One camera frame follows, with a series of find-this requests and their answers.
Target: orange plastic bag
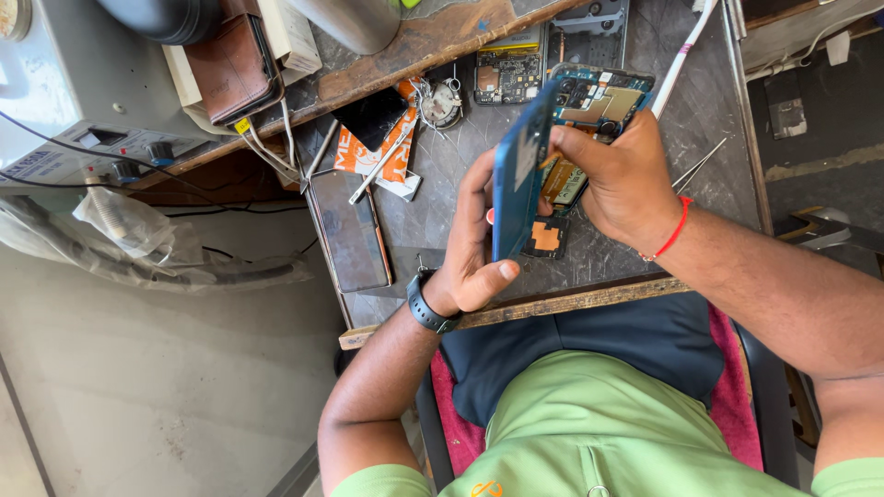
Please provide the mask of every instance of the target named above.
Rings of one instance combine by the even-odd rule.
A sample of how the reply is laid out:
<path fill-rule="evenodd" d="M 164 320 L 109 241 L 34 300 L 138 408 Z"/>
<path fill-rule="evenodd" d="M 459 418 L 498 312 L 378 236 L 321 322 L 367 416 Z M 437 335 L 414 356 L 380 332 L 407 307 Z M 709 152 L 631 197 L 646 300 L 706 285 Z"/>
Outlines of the orange plastic bag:
<path fill-rule="evenodd" d="M 381 160 L 387 150 L 390 149 L 393 142 L 402 134 L 402 128 L 408 124 L 411 130 L 408 132 L 405 140 L 399 146 L 399 149 L 390 157 L 390 160 L 384 164 L 384 170 L 380 177 L 388 181 L 405 182 L 405 170 L 408 168 L 408 157 L 411 154 L 411 138 L 415 134 L 413 123 L 417 119 L 417 90 L 411 85 L 413 81 L 417 87 L 420 87 L 420 80 L 412 78 L 411 80 L 402 80 L 396 85 L 396 90 L 402 95 L 402 98 L 408 100 L 408 110 L 396 123 L 392 131 L 384 139 L 381 148 L 372 152 L 362 145 L 355 136 L 345 127 L 340 127 L 340 138 L 338 139 L 338 155 L 334 158 L 334 168 L 341 171 L 358 172 L 360 174 L 368 174 L 374 169 L 377 161 Z"/>

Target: stainless steel container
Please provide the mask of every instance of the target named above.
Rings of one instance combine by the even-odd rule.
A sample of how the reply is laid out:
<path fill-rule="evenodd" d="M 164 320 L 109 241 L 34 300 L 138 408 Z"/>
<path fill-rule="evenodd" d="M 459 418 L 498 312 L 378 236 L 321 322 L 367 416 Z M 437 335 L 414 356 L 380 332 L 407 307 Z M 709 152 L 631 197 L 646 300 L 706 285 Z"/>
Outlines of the stainless steel container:
<path fill-rule="evenodd" d="M 295 0 L 292 5 L 362 55 L 383 50 L 399 30 L 400 0 Z"/>

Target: red string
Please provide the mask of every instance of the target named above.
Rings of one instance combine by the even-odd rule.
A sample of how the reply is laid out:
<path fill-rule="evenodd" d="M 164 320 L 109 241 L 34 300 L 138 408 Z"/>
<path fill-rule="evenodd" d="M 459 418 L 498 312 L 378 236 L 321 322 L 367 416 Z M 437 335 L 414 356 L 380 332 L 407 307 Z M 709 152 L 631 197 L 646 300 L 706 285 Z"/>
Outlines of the red string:
<path fill-rule="evenodd" d="M 672 233 L 672 236 L 669 237 L 669 240 L 667 240 L 666 245 L 664 245 L 663 248 L 658 250 L 656 254 L 654 254 L 653 256 L 650 256 L 650 257 L 646 257 L 641 252 L 638 253 L 638 255 L 640 255 L 640 257 L 642 257 L 645 261 L 650 262 L 650 261 L 656 259 L 657 257 L 661 256 L 663 254 L 663 252 L 666 252 L 670 247 L 672 247 L 672 244 L 675 243 L 676 239 L 678 239 L 679 233 L 682 232 L 682 228 L 684 228 L 684 223 L 688 220 L 688 204 L 691 202 L 694 202 L 694 201 L 693 201 L 693 199 L 689 199 L 688 197 L 681 196 L 681 195 L 678 195 L 678 198 L 682 201 L 682 220 L 678 222 L 678 226 L 675 228 L 675 232 Z"/>

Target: green shirt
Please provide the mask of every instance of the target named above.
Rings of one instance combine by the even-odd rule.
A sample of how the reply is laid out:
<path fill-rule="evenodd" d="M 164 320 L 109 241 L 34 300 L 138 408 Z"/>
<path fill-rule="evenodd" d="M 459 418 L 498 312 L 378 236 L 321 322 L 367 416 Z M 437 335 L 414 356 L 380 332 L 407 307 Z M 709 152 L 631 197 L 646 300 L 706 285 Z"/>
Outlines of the green shirt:
<path fill-rule="evenodd" d="M 611 356 L 562 350 L 500 396 L 487 450 L 443 497 L 805 495 L 730 455 L 703 404 Z M 609 491 L 598 488 L 603 486 Z M 834 464 L 819 497 L 884 495 L 884 457 Z M 332 497 L 424 497 L 423 475 L 382 464 Z"/>

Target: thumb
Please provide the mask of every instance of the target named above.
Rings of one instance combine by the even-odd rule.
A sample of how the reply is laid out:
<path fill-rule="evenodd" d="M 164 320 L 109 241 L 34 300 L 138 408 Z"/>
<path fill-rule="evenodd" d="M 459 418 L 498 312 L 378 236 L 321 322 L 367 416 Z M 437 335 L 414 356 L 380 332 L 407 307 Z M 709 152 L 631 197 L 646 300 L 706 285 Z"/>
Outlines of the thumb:
<path fill-rule="evenodd" d="M 458 307 L 465 311 L 482 308 L 488 301 L 519 276 L 519 264 L 510 259 L 487 264 L 464 280 L 461 287 L 462 302 Z"/>
<path fill-rule="evenodd" d="M 613 162 L 616 150 L 570 126 L 553 126 L 550 145 L 586 172 L 592 180 Z"/>

